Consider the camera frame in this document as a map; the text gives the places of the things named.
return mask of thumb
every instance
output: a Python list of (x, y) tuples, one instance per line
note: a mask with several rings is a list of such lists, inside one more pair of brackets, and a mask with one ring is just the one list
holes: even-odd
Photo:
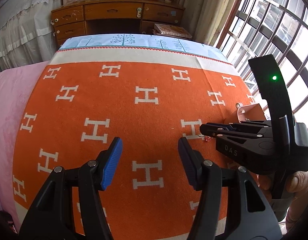
[(286, 181), (286, 190), (294, 193), (298, 198), (308, 191), (308, 171), (297, 171), (290, 175)]

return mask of wooden desk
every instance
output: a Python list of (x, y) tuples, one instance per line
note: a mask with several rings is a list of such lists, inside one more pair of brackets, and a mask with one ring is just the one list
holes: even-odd
[(106, 33), (153, 34), (155, 23), (179, 25), (184, 8), (164, 0), (81, 0), (53, 10), (58, 45), (68, 38)]

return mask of fingernail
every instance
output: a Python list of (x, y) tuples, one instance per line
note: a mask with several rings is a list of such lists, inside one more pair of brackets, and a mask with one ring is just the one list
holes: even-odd
[(294, 177), (294, 178), (292, 179), (289, 192), (294, 192), (294, 191), (296, 190), (297, 184), (298, 184), (298, 178), (297, 178), (297, 177)]

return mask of red stitched trim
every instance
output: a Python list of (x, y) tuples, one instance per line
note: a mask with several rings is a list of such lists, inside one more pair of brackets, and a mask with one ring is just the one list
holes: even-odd
[(225, 62), (225, 61), (221, 61), (221, 60), (214, 59), (214, 58), (211, 58), (211, 57), (205, 57), (205, 56), (201, 56), (201, 55), (196, 55), (196, 54), (192, 54), (192, 53), (181, 52), (181, 51), (174, 51), (174, 50), (168, 50), (168, 49), (146, 48), (146, 47), (100, 46), (100, 47), (83, 47), (83, 48), (60, 49), (57, 52), (67, 51), (67, 50), (76, 50), (76, 49), (102, 49), (102, 48), (115, 48), (115, 49), (117, 49), (117, 48), (121, 48), (121, 49), (129, 48), (129, 49), (150, 49), (150, 50), (158, 50), (158, 51), (167, 51), (167, 52), (174, 52), (174, 53), (178, 53), (178, 54), (190, 55), (190, 56), (195, 56), (195, 57), (202, 57), (202, 58), (206, 58), (206, 59), (222, 62), (222, 63), (228, 64), (228, 65), (232, 65), (231, 63), (228, 63), (228, 62)]

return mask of metal screw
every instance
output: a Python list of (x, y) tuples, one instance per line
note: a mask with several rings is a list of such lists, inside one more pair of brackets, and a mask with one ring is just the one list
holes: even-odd
[(208, 166), (208, 167), (211, 167), (213, 165), (213, 162), (210, 160), (205, 160), (203, 163), (205, 166)]
[(54, 171), (56, 172), (56, 173), (59, 173), (59, 172), (61, 172), (62, 171), (62, 167), (61, 166), (57, 166), (57, 167), (55, 167), (54, 168)]
[(244, 166), (239, 166), (238, 167), (238, 171), (245, 173), (246, 172), (246, 168)]
[(97, 164), (97, 161), (91, 160), (91, 161), (89, 161), (87, 164), (88, 164), (88, 166), (90, 166), (90, 167), (94, 167), (94, 166)]

